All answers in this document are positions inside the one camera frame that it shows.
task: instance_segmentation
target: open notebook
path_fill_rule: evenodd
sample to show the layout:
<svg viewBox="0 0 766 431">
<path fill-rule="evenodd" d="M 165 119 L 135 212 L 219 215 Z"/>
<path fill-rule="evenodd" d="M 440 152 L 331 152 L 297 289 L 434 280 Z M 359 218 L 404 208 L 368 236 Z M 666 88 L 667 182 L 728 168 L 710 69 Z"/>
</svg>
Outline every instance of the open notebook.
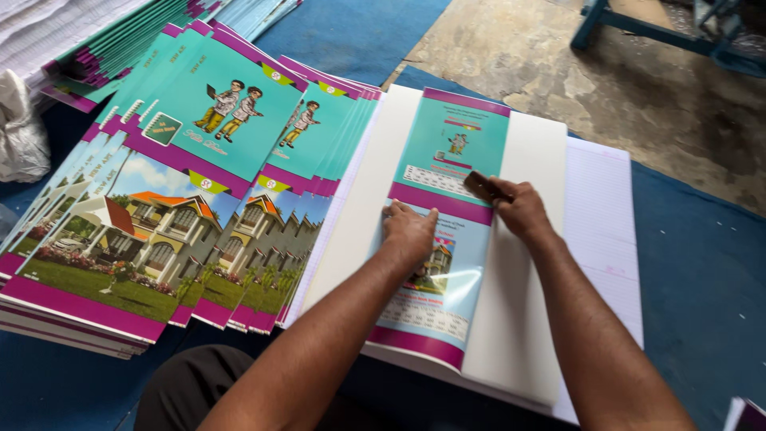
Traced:
<svg viewBox="0 0 766 431">
<path fill-rule="evenodd" d="M 317 244 L 326 250 L 321 265 L 307 290 L 296 293 L 305 295 L 303 311 L 366 259 L 381 199 L 389 193 L 388 181 L 394 179 L 409 137 L 409 127 L 401 125 L 414 122 L 422 93 L 396 85 L 389 89 L 337 227 L 326 243 Z M 499 174 L 535 184 L 554 227 L 643 346 L 628 153 L 567 138 L 563 124 L 514 112 Z M 577 422 L 558 370 L 534 266 L 517 239 L 496 222 L 491 229 L 460 373 L 378 344 L 368 343 L 362 353 Z"/>
</svg>

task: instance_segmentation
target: green lawn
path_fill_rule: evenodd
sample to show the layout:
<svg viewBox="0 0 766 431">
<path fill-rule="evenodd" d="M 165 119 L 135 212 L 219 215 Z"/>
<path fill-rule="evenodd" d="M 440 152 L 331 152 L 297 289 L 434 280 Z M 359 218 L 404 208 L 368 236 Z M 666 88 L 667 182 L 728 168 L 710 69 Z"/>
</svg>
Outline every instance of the green lawn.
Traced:
<svg viewBox="0 0 766 431">
<path fill-rule="evenodd" d="M 27 255 L 27 253 L 34 250 L 35 247 L 38 246 L 40 242 L 36 239 L 29 238 L 28 236 L 25 236 L 21 239 L 21 242 L 16 245 L 16 248 L 13 249 L 13 252 L 16 255 Z"/>
<path fill-rule="evenodd" d="M 202 297 L 214 304 L 234 310 L 242 299 L 244 288 L 231 281 L 226 281 L 217 275 L 212 275 L 208 286 L 202 292 Z"/>
<path fill-rule="evenodd" d="M 245 292 L 242 305 L 252 308 L 256 312 L 263 311 L 268 314 L 276 314 L 282 308 L 286 295 L 287 292 L 280 294 L 271 288 L 266 289 L 266 293 L 264 293 L 264 288 L 261 285 L 253 283 Z"/>
<path fill-rule="evenodd" d="M 108 288 L 111 281 L 109 275 L 99 272 L 30 259 L 24 274 L 32 272 L 37 273 L 34 276 L 40 283 L 155 321 L 167 322 L 177 305 L 174 297 L 132 281 L 115 284 L 111 294 L 99 293 Z"/>
<path fill-rule="evenodd" d="M 202 291 L 205 288 L 202 287 L 199 283 L 192 283 L 189 290 L 186 292 L 183 298 L 181 298 L 181 302 L 178 303 L 178 305 L 185 305 L 187 307 L 194 308 L 197 305 L 197 301 L 199 301 L 199 298 L 202 296 Z"/>
</svg>

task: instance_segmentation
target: ruled notebook page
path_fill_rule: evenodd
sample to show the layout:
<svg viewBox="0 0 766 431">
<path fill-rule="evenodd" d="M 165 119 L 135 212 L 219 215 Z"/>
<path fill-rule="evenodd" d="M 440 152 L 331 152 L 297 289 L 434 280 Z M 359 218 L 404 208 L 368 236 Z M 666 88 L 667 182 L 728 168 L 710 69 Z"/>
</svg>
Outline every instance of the ruled notebook page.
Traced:
<svg viewBox="0 0 766 431">
<path fill-rule="evenodd" d="M 564 238 L 585 275 L 643 349 L 627 151 L 567 138 Z M 553 415 L 577 422 L 563 379 Z"/>
</svg>

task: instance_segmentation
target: man's right hand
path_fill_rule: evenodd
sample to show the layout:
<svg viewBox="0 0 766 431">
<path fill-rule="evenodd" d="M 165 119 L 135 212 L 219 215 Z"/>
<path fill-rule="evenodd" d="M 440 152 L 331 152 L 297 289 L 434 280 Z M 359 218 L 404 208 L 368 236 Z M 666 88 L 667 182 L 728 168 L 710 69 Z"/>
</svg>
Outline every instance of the man's right hand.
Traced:
<svg viewBox="0 0 766 431">
<path fill-rule="evenodd" d="M 513 196 L 513 203 L 495 199 L 493 206 L 508 229 L 524 242 L 540 235 L 554 233 L 551 222 L 545 214 L 542 199 L 530 183 L 511 183 L 491 176 L 489 182 L 503 193 Z"/>
</svg>

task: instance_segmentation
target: blue sky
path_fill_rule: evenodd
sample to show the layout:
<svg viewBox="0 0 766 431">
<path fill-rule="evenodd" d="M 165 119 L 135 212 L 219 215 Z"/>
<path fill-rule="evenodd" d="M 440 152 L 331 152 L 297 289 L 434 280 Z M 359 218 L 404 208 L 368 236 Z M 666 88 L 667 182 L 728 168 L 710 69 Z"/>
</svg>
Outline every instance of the blue sky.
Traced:
<svg viewBox="0 0 766 431">
<path fill-rule="evenodd" d="M 125 162 L 122 172 L 110 195 L 133 194 L 152 191 L 164 196 L 190 197 L 200 195 L 225 224 L 239 205 L 240 200 L 227 193 L 214 195 L 189 182 L 184 173 L 170 168 L 141 153 L 133 153 Z"/>
<path fill-rule="evenodd" d="M 282 220 L 287 221 L 290 213 L 295 210 L 298 220 L 303 220 L 303 216 L 309 219 L 311 223 L 318 223 L 324 220 L 327 209 L 330 207 L 331 198 L 313 195 L 310 192 L 304 192 L 303 195 L 297 195 L 293 192 L 274 192 L 262 186 L 255 186 L 251 192 L 251 197 L 267 195 L 274 202 L 275 206 L 282 210 Z"/>
</svg>

